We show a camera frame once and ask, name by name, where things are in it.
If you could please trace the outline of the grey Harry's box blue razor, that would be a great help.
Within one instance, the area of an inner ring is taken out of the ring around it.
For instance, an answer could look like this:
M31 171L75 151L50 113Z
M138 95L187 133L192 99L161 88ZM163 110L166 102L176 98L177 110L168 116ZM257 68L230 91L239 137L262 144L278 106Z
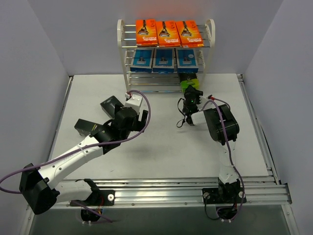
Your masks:
M198 59L194 49L176 49L177 72L197 73Z

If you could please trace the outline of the black green Gillette Labs carton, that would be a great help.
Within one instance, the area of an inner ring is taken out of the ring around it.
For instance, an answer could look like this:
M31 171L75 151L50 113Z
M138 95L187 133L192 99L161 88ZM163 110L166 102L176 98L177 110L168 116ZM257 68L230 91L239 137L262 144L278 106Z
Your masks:
M99 132L103 131L103 125L84 119L78 119L75 123L74 129L79 133L80 136L95 136Z

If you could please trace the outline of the Harry's blade cartridge pack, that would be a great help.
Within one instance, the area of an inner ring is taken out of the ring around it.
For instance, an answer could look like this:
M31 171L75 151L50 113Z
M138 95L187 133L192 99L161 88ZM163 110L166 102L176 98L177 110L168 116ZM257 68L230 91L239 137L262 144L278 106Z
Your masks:
M154 51L152 71L157 73L174 73L174 50L172 48L156 48Z

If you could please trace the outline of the orange Gillette Fusion5 razor box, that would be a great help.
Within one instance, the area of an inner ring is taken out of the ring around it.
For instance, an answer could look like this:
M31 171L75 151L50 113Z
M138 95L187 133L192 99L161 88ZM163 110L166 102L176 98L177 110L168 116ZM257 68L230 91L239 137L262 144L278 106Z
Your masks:
M203 39L194 20L176 21L181 46L183 48L203 47Z

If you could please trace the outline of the small orange Gillette razor box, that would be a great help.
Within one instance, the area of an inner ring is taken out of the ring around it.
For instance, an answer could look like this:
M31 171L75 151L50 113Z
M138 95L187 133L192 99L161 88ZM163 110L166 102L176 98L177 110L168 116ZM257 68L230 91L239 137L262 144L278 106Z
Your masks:
M136 20L136 45L139 47L154 47L158 45L155 19Z

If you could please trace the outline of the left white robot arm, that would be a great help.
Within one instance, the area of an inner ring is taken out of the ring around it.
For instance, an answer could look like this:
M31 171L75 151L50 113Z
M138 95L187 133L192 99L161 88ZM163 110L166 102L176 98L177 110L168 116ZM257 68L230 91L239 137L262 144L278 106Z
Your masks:
M91 179L74 182L63 180L89 161L107 154L128 139L131 132L141 134L150 120L150 110L139 115L132 107L118 106L113 119L93 129L80 143L63 156L43 166L28 164L23 168L19 190L32 211L38 215L57 203L79 202L85 206L98 206L106 201Z

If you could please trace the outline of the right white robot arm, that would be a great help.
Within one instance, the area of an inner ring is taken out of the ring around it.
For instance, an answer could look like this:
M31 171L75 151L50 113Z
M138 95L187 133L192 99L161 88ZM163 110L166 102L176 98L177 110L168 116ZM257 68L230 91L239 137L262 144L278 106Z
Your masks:
M235 166L235 145L240 131L230 105L189 85L183 92L183 123L191 126L206 124L219 156L218 187L207 191L206 203L245 203L245 186Z

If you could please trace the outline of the white chrome-bar shelf rack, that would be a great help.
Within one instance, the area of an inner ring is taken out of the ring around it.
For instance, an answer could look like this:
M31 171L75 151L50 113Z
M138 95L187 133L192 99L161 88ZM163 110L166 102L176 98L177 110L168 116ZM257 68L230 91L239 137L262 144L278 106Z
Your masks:
M204 44L201 47L139 47L134 24L117 22L117 44L126 90L145 93L180 93L182 78L194 73L201 83L213 57L216 25L213 19L198 25Z

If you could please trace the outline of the aluminium rail base frame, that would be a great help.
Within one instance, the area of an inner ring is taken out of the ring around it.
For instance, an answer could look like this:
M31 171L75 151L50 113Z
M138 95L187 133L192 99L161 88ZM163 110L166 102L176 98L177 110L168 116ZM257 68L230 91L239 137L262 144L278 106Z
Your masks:
M144 133L132 134L131 141L84 164L61 184L69 186L79 179L92 179L101 190L114 190L115 208L201 207L202 189L218 185L221 149L203 124L176 127L182 118L178 111L181 97L178 87L174 87L173 93L149 92L144 81L136 78L134 89L142 90L147 96L142 108L152 109ZM290 204L287 185L278 183L273 164L260 145L260 135L255 132L251 110L246 105L237 75L208 74L201 83L201 90L205 95L212 94L226 101L239 123L234 156L245 185L246 205ZM121 74L75 75L50 157L63 155L83 140L74 129L78 119L96 123L107 121L100 103L112 95L123 101L125 91Z

